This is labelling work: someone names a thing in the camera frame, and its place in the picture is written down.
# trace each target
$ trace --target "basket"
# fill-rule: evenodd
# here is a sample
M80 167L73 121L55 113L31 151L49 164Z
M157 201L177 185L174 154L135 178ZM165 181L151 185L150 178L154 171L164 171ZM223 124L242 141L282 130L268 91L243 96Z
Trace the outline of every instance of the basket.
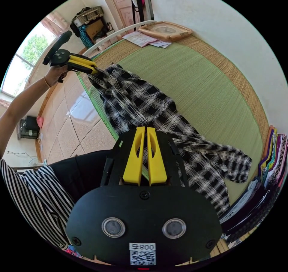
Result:
M104 14L101 6L93 7L85 11L84 13L78 15L77 18L73 21L73 23L77 27L81 27L82 25L89 24L90 21L100 18L103 15Z

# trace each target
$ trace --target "green mat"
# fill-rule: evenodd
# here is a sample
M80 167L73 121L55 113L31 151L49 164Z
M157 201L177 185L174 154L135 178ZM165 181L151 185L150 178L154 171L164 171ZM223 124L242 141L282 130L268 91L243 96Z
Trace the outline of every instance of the green mat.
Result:
M165 49L147 46L130 54L119 64L171 97L178 111L207 140L234 146L252 158L246 183L225 180L230 203L234 203L249 184L263 149L258 124L234 84L205 57L177 43ZM90 89L89 96L117 139L94 87Z

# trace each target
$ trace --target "striped shirt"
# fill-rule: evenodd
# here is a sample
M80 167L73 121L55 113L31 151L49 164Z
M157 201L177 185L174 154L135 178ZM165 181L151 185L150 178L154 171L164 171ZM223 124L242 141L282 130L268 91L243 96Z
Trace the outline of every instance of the striped shirt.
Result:
M54 246L67 249L71 241L65 228L74 202L52 168L42 166L20 175L2 159L0 170L10 196L30 226Z

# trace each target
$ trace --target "person's arm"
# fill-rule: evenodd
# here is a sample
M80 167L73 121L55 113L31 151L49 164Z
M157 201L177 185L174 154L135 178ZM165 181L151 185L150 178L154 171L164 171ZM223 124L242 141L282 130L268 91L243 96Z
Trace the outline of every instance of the person's arm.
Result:
M65 77L67 66L51 67L47 75L21 92L0 117L0 159L18 122L29 112L36 101L54 86L59 77Z

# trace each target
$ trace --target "white bed frame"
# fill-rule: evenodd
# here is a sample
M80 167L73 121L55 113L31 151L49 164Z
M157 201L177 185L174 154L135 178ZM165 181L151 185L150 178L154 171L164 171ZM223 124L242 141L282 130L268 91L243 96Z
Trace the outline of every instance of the white bed frame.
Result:
M127 32L127 31L129 31L131 29L134 29L134 28L137 29L140 26L151 24L151 23L154 23L154 22L156 22L156 21L153 21L153 20L143 21L143 22L140 22L140 23L125 27L125 28L123 28L121 30L118 30L118 31L114 32L113 34L105 37L101 41L97 42L95 45L93 45L91 48L89 48L86 52L84 52L83 56L88 57L90 54L92 54L93 51L95 51L97 49L97 47L103 45L105 42L109 41L110 39L112 39L112 38L114 38L116 36L120 36L120 34L122 34L122 33L125 33L125 32Z

